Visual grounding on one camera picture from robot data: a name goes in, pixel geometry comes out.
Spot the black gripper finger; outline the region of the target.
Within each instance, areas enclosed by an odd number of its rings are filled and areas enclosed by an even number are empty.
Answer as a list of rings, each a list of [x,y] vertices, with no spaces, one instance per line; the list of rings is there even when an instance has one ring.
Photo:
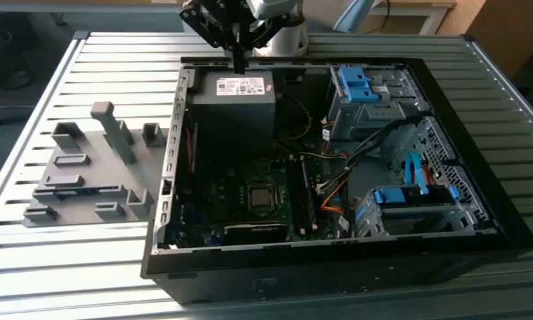
[[[283,29],[299,26],[303,17],[285,13],[276,17],[268,18],[265,22],[252,28],[252,24],[257,22],[257,18],[251,13],[245,14],[239,26],[239,72],[245,73],[248,66],[247,54],[253,49],[263,48],[269,40]]]
[[[235,5],[227,1],[185,1],[180,18],[213,48],[231,54],[233,72],[240,73],[240,46],[235,33]]]

